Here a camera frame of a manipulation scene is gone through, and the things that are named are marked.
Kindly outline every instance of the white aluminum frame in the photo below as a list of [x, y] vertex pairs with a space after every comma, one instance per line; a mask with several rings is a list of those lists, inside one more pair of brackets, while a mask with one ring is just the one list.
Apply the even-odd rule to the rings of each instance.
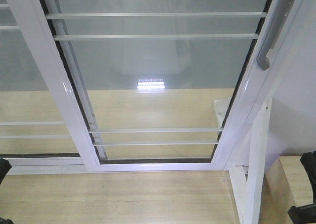
[[230, 151], [247, 134], [250, 128], [249, 124], [253, 122], [266, 98], [267, 91], [271, 87], [275, 73], [279, 71], [279, 67], [276, 66], [263, 72], [255, 62], [272, 23], [274, 9], [278, 1], [273, 0], [270, 11], [266, 16], [266, 21], [249, 61], [212, 163], [101, 165], [39, 0], [7, 0], [47, 87], [56, 101], [70, 135], [78, 148], [83, 163], [90, 172], [227, 169], [225, 165], [228, 158], [232, 155]]

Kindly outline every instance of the wooden floor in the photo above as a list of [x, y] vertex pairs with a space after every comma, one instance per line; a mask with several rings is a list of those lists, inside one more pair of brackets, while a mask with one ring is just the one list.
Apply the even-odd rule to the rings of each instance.
[[313, 202], [313, 191], [299, 156], [279, 157], [267, 172], [267, 180], [282, 224], [292, 224], [291, 206]]
[[227, 173], [6, 176], [0, 217], [16, 224], [237, 224]]
[[[213, 102], [231, 96], [233, 89], [183, 89], [165, 93], [137, 90], [90, 90], [101, 129], [217, 127]], [[1, 91], [0, 122], [62, 121], [48, 91]], [[0, 136], [69, 134], [65, 125], [0, 126]], [[103, 134], [107, 142], [216, 140], [213, 133]], [[209, 157], [213, 144], [112, 146], [110, 159]], [[78, 152], [67, 139], [0, 139], [0, 154]]]

